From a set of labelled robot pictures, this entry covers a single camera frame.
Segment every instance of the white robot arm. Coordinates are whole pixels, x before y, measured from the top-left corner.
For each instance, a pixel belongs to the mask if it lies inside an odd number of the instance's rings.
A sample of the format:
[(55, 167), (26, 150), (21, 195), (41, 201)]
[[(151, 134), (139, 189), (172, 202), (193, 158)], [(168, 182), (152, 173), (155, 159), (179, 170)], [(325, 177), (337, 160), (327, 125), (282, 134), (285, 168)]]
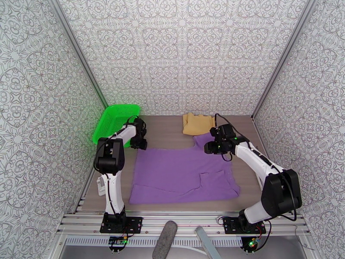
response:
[(246, 233), (261, 225), (263, 220), (275, 218), (292, 210), (296, 211), (297, 208), (301, 207), (301, 192), (297, 173), (291, 169), (285, 170), (270, 161), (227, 119), (225, 120), (228, 124), (211, 128), (210, 133), (215, 139), (213, 142), (205, 144), (205, 153), (234, 154), (248, 164), (264, 182), (261, 200), (240, 211), (238, 222), (241, 232)]
[(126, 217), (121, 194), (121, 172), (125, 165), (124, 145), (130, 141), (132, 148), (145, 150), (146, 124), (140, 118), (125, 123), (118, 132), (108, 138), (100, 138), (94, 159), (94, 168), (102, 174), (107, 200), (101, 233), (140, 233), (141, 217)]

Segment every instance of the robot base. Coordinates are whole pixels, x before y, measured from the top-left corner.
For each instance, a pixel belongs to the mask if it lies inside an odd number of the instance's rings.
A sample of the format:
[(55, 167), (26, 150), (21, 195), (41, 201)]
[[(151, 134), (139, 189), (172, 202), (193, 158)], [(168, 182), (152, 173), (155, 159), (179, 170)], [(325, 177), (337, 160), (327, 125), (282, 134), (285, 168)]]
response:
[(141, 231), (142, 217), (126, 217), (123, 212), (121, 215), (110, 215), (104, 213), (103, 221), (100, 227), (100, 233), (103, 234), (139, 234)]
[(266, 233), (266, 228), (262, 221), (250, 224), (244, 230), (239, 223), (238, 217), (224, 217), (223, 226), (226, 234), (260, 234), (260, 231), (262, 234)]

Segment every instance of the enclosure wall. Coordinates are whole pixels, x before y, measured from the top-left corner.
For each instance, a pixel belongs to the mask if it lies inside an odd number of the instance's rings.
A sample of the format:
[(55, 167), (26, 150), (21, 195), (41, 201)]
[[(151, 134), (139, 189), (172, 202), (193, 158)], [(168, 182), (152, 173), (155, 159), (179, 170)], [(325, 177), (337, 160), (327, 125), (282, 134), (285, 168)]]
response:
[(322, 258), (345, 258), (345, 0), (319, 0), (255, 123), (269, 156), (299, 174)]
[(45, 258), (103, 107), (47, 0), (0, 0), (0, 258)]
[(59, 0), (108, 104), (251, 114), (306, 0)]

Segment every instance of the table surface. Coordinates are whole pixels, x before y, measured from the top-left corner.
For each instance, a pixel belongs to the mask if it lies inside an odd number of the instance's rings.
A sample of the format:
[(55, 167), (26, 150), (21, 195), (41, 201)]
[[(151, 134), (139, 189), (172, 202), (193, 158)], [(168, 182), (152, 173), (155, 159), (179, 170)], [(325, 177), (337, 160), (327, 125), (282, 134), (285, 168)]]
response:
[[(182, 149), (194, 145), (193, 137), (182, 133), (182, 116), (141, 116), (147, 124), (148, 148), (169, 148)], [(254, 125), (249, 116), (226, 116), (236, 129), (246, 136), (263, 152), (263, 147), (255, 131)], [(218, 120), (218, 125), (224, 124), (222, 119)], [(188, 202), (171, 204), (129, 204), (129, 197), (132, 190), (132, 180), (134, 164), (137, 150), (125, 149), (125, 166), (121, 175), (122, 198), (126, 210), (131, 211), (240, 211), (260, 200), (261, 191), (253, 170), (236, 156), (232, 161), (232, 173), (241, 191), (238, 198), (222, 201)], [(104, 211), (105, 196), (99, 196), (96, 180), (100, 176), (98, 172), (94, 174), (90, 188), (86, 194), (83, 211)]]

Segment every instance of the metal bar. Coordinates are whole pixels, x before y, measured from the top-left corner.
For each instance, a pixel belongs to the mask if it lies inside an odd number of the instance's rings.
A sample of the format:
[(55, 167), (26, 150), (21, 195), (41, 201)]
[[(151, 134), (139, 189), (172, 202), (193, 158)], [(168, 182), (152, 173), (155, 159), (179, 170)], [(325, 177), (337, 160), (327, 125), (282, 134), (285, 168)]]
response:
[(301, 242), (301, 246), (308, 259), (321, 259), (318, 248), (311, 235), (298, 235), (297, 238)]
[(211, 242), (211, 239), (207, 236), (204, 229), (202, 227), (198, 227), (195, 229), (195, 233), (202, 244), (202, 247), (204, 248), (208, 258), (210, 259), (221, 259), (220, 254), (214, 247), (213, 243)]
[[(71, 231), (82, 231), (82, 232), (99, 232), (100, 229), (100, 224), (102, 223), (102, 221), (100, 221), (97, 224), (61, 224), (58, 228), (58, 231), (64, 231), (64, 233), (66, 233), (66, 231), (68, 231), (68, 233), (72, 233)], [(202, 225), (203, 227), (206, 227), (206, 232), (210, 233), (210, 234), (215, 234), (215, 236), (218, 236), (219, 233), (218, 232), (224, 232), (224, 228), (219, 225)], [(163, 226), (162, 225), (145, 225), (143, 224), (141, 231), (142, 232), (149, 232), (150, 235), (160, 235), (160, 233), (162, 232)], [(291, 225), (272, 225), (272, 232), (288, 232), (290, 230), (294, 230), (295, 227), (291, 226)], [(195, 230), (195, 226), (189, 226), (189, 225), (179, 225), (179, 229), (177, 230), (176, 236), (178, 236), (179, 234), (193, 234)], [(297, 233), (300, 232), (308, 232), (309, 229), (306, 225), (300, 225), (298, 227), (298, 230), (296, 231)]]
[[(189, 219), (189, 220), (216, 220), (220, 216), (238, 217), (238, 212), (192, 212), (192, 211), (181, 211), (181, 212), (162, 212), (162, 211), (126, 211), (127, 216), (141, 216), (145, 219), (176, 219), (179, 218)], [(64, 218), (93, 218), (93, 219), (103, 219), (104, 211), (83, 211), (77, 212), (75, 214), (65, 214)], [(294, 216), (290, 213), (285, 213), (285, 216), (293, 219)], [(297, 219), (304, 219), (302, 215), (297, 215)], [(295, 224), (294, 222), (288, 221), (285, 218), (278, 216), (273, 219), (274, 221), (283, 220), (289, 224)]]
[(85, 185), (83, 187), (83, 192), (82, 192), (82, 197), (81, 198), (85, 199), (86, 194), (88, 193), (88, 190), (89, 190), (90, 185), (92, 183), (92, 179), (94, 178), (94, 172), (95, 172), (94, 167), (91, 167), (91, 170), (89, 172), (88, 178), (87, 178), (87, 180), (85, 182)]
[(259, 109), (261, 108), (263, 102), (265, 101), (269, 91), (271, 90), (275, 80), (277, 79), (278, 75), (280, 74), (283, 66), (285, 65), (286, 60), (289, 58), (290, 53), (292, 51), (292, 49), (294, 48), (298, 38), (300, 37), (303, 28), (305, 27), (305, 25), (307, 24), (311, 14), (314, 11), (314, 8), (317, 4), (318, 0), (307, 0), (304, 9), (300, 15), (300, 17), (298, 18), (298, 21), (292, 31), (292, 34), (285, 46), (285, 49), (282, 53), (282, 55), (280, 56), (278, 63), (276, 65), (276, 67), (274, 68), (270, 79), (268, 80), (268, 83), (266, 84), (266, 87), (257, 103), (257, 105), (254, 108), (254, 111), (251, 115), (252, 119), (255, 119), (255, 117), (257, 116), (257, 113), (259, 112)]
[[(198, 215), (195, 212), (127, 212), (128, 216), (141, 216), (144, 218), (140, 236), (158, 237), (168, 220), (175, 221), (179, 228), (176, 236), (192, 237), (197, 226), (203, 226), (205, 232), (210, 237), (229, 236), (224, 233), (222, 225), (217, 224), (216, 215), (237, 216), (235, 212), (203, 212)], [(103, 212), (100, 213), (76, 213), (74, 215), (65, 215), (59, 226), (58, 233), (78, 234), (78, 235), (111, 235), (100, 234), (100, 224), (103, 220)], [(296, 234), (309, 235), (308, 227), (302, 216), (297, 216), (297, 221), (291, 222), (285, 218), (275, 218), (272, 222), (272, 235), (295, 235), (295, 225), (298, 226)]]
[[(259, 131), (257, 130), (257, 127), (256, 127), (256, 125), (255, 125), (255, 122), (254, 122), (253, 119), (251, 119), (251, 120), (252, 120), (252, 122), (253, 122), (253, 126), (254, 126), (254, 129), (255, 129), (255, 132), (256, 132), (257, 136), (259, 137), (261, 146), (262, 146), (262, 148), (263, 148), (263, 154), (265, 154), (266, 157), (268, 157), (266, 147), (265, 147), (265, 145), (263, 144), (263, 141), (262, 141), (262, 139), (261, 139), (261, 137), (260, 137)], [(257, 182), (258, 182), (258, 184), (259, 184), (259, 186), (260, 186), (260, 190), (262, 191), (262, 190), (263, 190), (263, 185), (262, 185), (262, 183), (261, 183), (261, 180), (260, 180), (260, 178), (259, 178), (259, 176), (258, 176), (257, 173), (255, 174), (255, 176), (256, 176)]]
[(67, 240), (67, 234), (56, 234), (54, 236), (53, 244), (50, 248), (48, 258), (59, 259), (65, 249), (65, 243)]
[(95, 76), (91, 70), (91, 67), (88, 64), (84, 53), (82, 52), (82, 48), (80, 47), (78, 40), (73, 33), (72, 27), (69, 24), (68, 19), (65, 16), (65, 13), (63, 12), (63, 9), (60, 5), (59, 0), (48, 0), (48, 2), (52, 8), (52, 11), (55, 14), (55, 17), (56, 17), (58, 23), (60, 24), (63, 32), (65, 33), (67, 40), (69, 41), (73, 50), (75, 51), (75, 54), (78, 57), (80, 64), (84, 69), (84, 73), (87, 75), (93, 88), (95, 89), (96, 94), (98, 95), (104, 108), (108, 107), (107, 100), (105, 99), (105, 97), (104, 97), (104, 95), (103, 95), (103, 93), (102, 93), (102, 91), (101, 91), (101, 89), (100, 89), (100, 87), (96, 81), (96, 78), (95, 78)]
[[(169, 219), (155, 219), (155, 218), (147, 218), (145, 217), (145, 225), (165, 225), (167, 221), (170, 221)], [(75, 223), (75, 218), (63, 218), (61, 223), (62, 224), (74, 224)], [(80, 218), (78, 219), (79, 224), (94, 224), (94, 219), (92, 218)], [(174, 219), (174, 222), (177, 223), (178, 225), (185, 224), (185, 225), (190, 225), (190, 226), (201, 226), (201, 225), (210, 225), (210, 223), (216, 224), (216, 219), (213, 220), (206, 220), (206, 219), (201, 219), (201, 220), (190, 220), (188, 219)], [(304, 219), (298, 219), (295, 222), (289, 223), (290, 221), (287, 222), (287, 220), (276, 220), (274, 222), (275, 225), (305, 225)]]

